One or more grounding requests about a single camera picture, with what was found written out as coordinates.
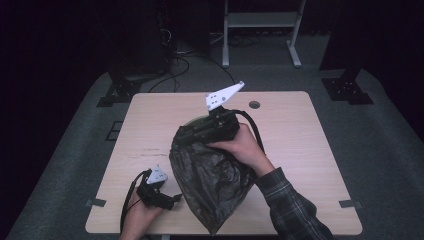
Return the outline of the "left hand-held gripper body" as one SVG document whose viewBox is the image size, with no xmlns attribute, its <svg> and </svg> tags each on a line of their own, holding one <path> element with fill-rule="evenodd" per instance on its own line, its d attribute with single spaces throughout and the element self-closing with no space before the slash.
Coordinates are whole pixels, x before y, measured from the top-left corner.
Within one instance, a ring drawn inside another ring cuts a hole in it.
<svg viewBox="0 0 424 240">
<path fill-rule="evenodd" d="M 233 139 L 239 129 L 236 111 L 225 109 L 223 105 L 244 86 L 245 83 L 240 81 L 232 86 L 208 93 L 205 96 L 205 105 L 209 115 L 189 130 L 189 140 L 207 144 Z"/>
</svg>

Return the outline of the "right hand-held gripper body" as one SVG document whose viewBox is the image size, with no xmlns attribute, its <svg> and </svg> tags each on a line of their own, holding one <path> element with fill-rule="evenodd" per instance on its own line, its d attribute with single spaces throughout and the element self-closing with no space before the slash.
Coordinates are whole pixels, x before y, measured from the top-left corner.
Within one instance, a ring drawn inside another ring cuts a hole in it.
<svg viewBox="0 0 424 240">
<path fill-rule="evenodd" d="M 168 180 L 168 176 L 159 165 L 142 173 L 142 180 L 137 187 L 137 194 L 147 206 L 155 206 L 171 210 L 174 199 L 160 192 L 161 187 Z"/>
</svg>

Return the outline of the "black plastic garbage bag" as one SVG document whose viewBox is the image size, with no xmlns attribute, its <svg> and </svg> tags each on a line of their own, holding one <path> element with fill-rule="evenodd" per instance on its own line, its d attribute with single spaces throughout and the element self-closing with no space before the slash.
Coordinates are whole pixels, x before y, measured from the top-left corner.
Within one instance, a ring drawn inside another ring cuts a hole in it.
<svg viewBox="0 0 424 240">
<path fill-rule="evenodd" d="M 215 235 L 235 212 L 256 179 L 231 153 L 201 142 L 171 144 L 170 164 L 182 194 L 201 224 Z"/>
</svg>

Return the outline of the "black stand base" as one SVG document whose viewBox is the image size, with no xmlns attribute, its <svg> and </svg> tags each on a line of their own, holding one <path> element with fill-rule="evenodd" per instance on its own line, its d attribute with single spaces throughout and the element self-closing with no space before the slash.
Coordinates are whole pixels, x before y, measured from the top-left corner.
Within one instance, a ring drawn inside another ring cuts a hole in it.
<svg viewBox="0 0 424 240">
<path fill-rule="evenodd" d="M 322 83 L 332 101 L 346 101 L 350 105 L 371 105 L 370 96 L 356 82 L 360 69 L 346 68 L 338 78 L 323 78 Z"/>
<path fill-rule="evenodd" d="M 122 66 L 108 70 L 111 85 L 105 96 L 97 103 L 98 107 L 112 107 L 115 103 L 129 103 L 141 88 L 141 74 Z"/>
</svg>

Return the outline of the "person's left hand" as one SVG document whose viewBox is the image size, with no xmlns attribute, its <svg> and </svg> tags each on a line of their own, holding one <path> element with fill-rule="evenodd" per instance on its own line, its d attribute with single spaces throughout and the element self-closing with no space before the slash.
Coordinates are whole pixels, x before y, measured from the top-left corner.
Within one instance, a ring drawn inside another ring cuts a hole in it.
<svg viewBox="0 0 424 240">
<path fill-rule="evenodd" d="M 129 200 L 122 233 L 119 240 L 141 240 L 155 219 L 162 213 L 162 208 L 146 207 L 136 192 Z"/>
</svg>

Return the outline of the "white metal stand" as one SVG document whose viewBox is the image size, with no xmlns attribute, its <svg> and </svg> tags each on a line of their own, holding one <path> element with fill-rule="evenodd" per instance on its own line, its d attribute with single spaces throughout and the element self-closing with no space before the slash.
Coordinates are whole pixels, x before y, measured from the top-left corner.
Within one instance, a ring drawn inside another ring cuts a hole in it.
<svg viewBox="0 0 424 240">
<path fill-rule="evenodd" d="M 292 35 L 286 45 L 295 68 L 300 68 L 302 63 L 298 56 L 295 44 L 303 18 L 307 0 L 300 0 L 298 9 L 292 12 L 258 12 L 258 13 L 232 13 L 228 10 L 228 0 L 224 1 L 223 19 L 223 46 L 222 66 L 228 67 L 229 60 L 229 32 L 235 28 L 291 28 Z"/>
</svg>

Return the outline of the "person's right hand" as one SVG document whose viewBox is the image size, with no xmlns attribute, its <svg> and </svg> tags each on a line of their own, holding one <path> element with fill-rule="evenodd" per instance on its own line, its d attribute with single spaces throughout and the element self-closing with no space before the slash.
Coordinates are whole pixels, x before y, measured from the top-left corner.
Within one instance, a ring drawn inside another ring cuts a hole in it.
<svg viewBox="0 0 424 240">
<path fill-rule="evenodd" d="M 213 142 L 208 146 L 228 151 L 238 161 L 252 168 L 258 177 L 275 169 L 246 124 L 239 125 L 239 130 L 233 140 Z"/>
</svg>

